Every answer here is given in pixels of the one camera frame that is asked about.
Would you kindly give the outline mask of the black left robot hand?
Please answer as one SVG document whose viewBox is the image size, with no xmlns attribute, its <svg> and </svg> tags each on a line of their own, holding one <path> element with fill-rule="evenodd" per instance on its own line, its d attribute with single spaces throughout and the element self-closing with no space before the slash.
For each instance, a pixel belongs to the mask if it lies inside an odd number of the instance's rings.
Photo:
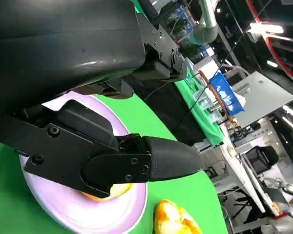
<svg viewBox="0 0 293 234">
<path fill-rule="evenodd" d="M 128 75 L 168 83 L 186 74 L 174 40 L 130 0 L 0 0 L 0 143 L 28 157 L 31 174 L 105 198 L 114 184 L 200 171 L 181 142 L 115 136 L 75 100 L 43 105 L 70 91 L 126 99 Z"/>
</svg>

